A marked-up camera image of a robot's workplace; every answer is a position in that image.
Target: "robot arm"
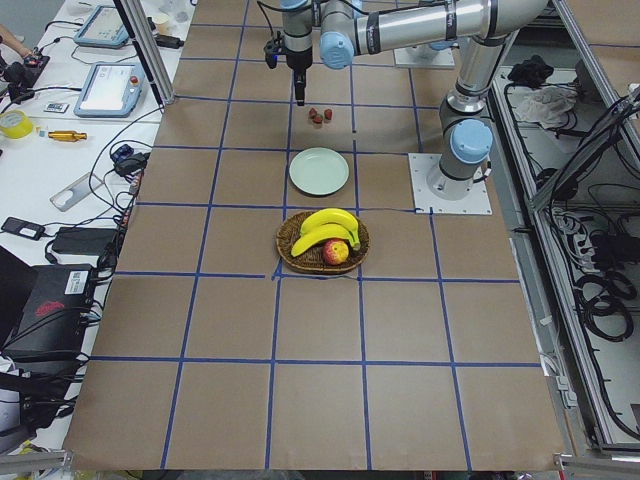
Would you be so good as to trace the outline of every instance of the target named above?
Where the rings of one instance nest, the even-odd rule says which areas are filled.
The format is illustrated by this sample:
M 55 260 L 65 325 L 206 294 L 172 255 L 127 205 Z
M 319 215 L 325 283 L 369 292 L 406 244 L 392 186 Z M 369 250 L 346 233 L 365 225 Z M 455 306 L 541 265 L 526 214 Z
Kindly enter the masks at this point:
M 465 196 L 493 142 L 491 130 L 472 117 L 485 107 L 514 32 L 533 21 L 547 0 L 423 0 L 416 7 L 368 15 L 359 15 L 359 0 L 280 1 L 284 36 L 267 44 L 266 60 L 275 68 L 278 54 L 287 57 L 298 105 L 304 105 L 306 71 L 313 63 L 313 27 L 321 27 L 320 56 L 333 69 L 351 65 L 356 55 L 470 37 L 456 85 L 440 108 L 445 152 L 428 177 L 436 195 Z
M 286 56 L 294 72 L 296 101 L 304 105 L 314 26 L 322 27 L 320 55 L 333 69 L 349 66 L 356 55 L 471 37 L 456 88 L 447 99 L 454 110 L 469 114 L 484 107 L 482 97 L 510 47 L 512 32 L 534 20 L 546 5 L 547 0 L 429 0 L 358 16 L 342 0 L 281 0 L 284 37 L 280 51 L 273 53 Z

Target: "small red fruit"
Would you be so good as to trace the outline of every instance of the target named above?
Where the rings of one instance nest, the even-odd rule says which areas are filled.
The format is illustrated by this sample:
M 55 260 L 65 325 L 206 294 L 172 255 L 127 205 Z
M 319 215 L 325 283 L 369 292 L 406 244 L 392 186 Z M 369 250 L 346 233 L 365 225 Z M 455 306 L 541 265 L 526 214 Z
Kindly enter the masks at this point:
M 332 238 L 322 247 L 322 258 L 329 265 L 340 265 L 349 258 L 349 246 L 339 238 Z

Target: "banana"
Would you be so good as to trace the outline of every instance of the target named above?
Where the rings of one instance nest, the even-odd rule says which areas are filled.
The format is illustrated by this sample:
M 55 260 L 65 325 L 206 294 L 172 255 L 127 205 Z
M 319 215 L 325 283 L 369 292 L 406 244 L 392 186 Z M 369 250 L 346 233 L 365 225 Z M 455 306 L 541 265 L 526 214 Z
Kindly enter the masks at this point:
M 300 235 L 304 237 L 308 233 L 315 231 L 319 226 L 325 224 L 342 225 L 351 234 L 351 247 L 354 250 L 360 249 L 360 239 L 358 238 L 358 219 L 341 208 L 324 208 L 309 215 L 300 226 Z
M 302 255 L 314 245 L 331 238 L 347 240 L 351 247 L 355 249 L 353 236 L 349 230 L 337 223 L 325 223 L 317 226 L 306 235 L 301 236 L 296 243 L 293 244 L 293 247 L 291 247 L 291 255 L 294 257 Z

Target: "plate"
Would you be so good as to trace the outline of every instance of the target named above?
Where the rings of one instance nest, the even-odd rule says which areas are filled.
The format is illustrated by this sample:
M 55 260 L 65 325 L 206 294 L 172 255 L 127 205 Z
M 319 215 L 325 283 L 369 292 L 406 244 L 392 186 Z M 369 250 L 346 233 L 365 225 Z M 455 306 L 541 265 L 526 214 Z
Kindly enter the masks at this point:
M 309 195 L 337 192 L 349 178 L 349 165 L 342 155 L 328 148 L 309 148 L 291 161 L 289 178 Z

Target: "wicker basket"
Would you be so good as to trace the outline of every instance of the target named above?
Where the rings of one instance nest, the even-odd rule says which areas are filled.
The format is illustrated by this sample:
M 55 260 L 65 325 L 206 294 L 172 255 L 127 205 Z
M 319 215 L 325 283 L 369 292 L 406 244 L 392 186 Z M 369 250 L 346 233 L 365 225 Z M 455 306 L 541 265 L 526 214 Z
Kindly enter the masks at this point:
M 278 229 L 276 246 L 278 253 L 291 269 L 300 273 L 313 273 L 320 275 L 340 275 L 353 270 L 360 265 L 369 251 L 369 232 L 360 219 L 358 223 L 358 235 L 360 237 L 360 250 L 355 252 L 349 249 L 349 258 L 340 265 L 327 265 L 322 259 L 322 244 L 315 245 L 302 255 L 291 256 L 291 247 L 300 238 L 300 226 L 305 219 L 314 212 L 300 212 L 289 217 Z

